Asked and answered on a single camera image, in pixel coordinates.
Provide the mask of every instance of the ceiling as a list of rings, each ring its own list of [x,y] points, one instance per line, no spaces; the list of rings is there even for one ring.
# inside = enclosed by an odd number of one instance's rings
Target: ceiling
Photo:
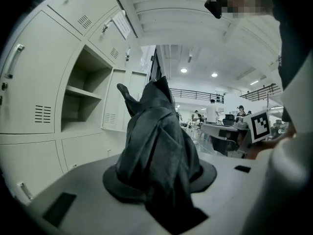
[[[201,80],[243,91],[252,91],[272,83],[249,64],[214,50],[182,45],[162,45],[159,48],[163,49],[166,74],[170,79]],[[181,69],[187,69],[187,73],[182,73]],[[250,85],[257,80],[258,84]]]
[[[189,79],[211,81],[215,71],[218,84],[249,88],[278,67],[279,22],[271,16],[233,18],[223,13],[218,20],[204,7],[206,0],[119,1],[140,45],[161,46],[158,56],[169,78],[182,77],[180,69],[187,66]],[[245,72],[249,74],[237,79]]]

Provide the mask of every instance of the black rectangular slot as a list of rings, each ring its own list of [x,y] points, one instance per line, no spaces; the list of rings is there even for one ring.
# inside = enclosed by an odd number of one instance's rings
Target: black rectangular slot
[[[251,168],[243,165],[238,165],[235,167],[235,170],[243,171],[245,173],[249,173]]]
[[[76,195],[63,192],[45,212],[43,218],[51,225],[58,227],[75,198]]]

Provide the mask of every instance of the locker door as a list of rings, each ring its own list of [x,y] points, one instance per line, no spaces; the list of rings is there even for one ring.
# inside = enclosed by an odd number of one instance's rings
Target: locker door
[[[113,70],[111,82],[108,89],[107,100],[105,102],[103,127],[112,130],[122,129],[125,102],[121,92],[117,89],[118,83],[124,82],[125,71]]]
[[[0,133],[54,132],[62,75],[79,40],[44,12],[25,27],[9,54],[0,82]]]
[[[125,69],[125,55],[128,45],[115,23],[111,22],[115,14],[106,19],[96,29],[89,41],[116,64],[115,68]]]
[[[145,88],[146,76],[147,75],[143,73],[132,72],[128,91],[129,94],[137,101],[141,99],[143,89]],[[124,114],[123,130],[127,130],[128,122],[131,120],[131,116],[129,115],[127,109]]]
[[[0,145],[0,166],[9,189],[23,203],[63,176],[55,141]]]
[[[128,36],[127,42],[130,46],[130,50],[129,61],[126,62],[126,70],[146,73],[145,70],[142,69],[141,65],[142,50],[132,32]]]
[[[105,149],[105,134],[63,139],[64,156],[69,170],[108,157]]]
[[[51,9],[83,36],[115,6],[116,0],[54,0],[49,4]]]

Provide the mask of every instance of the locker vent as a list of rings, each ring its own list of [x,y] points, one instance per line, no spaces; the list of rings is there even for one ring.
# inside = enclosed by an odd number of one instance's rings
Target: locker vent
[[[51,107],[36,105],[35,122],[36,123],[50,123],[51,122]]]
[[[115,114],[105,113],[104,114],[105,123],[115,123]]]
[[[80,19],[78,19],[78,22],[85,28],[87,29],[91,25],[91,21],[83,15]]]
[[[114,57],[115,59],[118,58],[118,51],[115,48],[111,50],[111,56]]]

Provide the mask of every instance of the railing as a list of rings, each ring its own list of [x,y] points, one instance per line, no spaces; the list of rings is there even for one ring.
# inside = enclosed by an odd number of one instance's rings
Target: railing
[[[257,91],[250,92],[248,94],[242,95],[241,97],[248,99],[250,101],[259,101],[259,100],[267,100],[268,95],[275,95],[277,93],[281,93],[282,89],[276,85],[271,84],[267,87],[261,88]]]
[[[179,89],[170,89],[170,90],[172,92],[172,96],[206,100],[206,101],[211,101],[212,99],[214,99],[215,102],[224,104],[224,96],[222,95],[205,93],[205,92],[189,91],[189,90],[179,90]]]

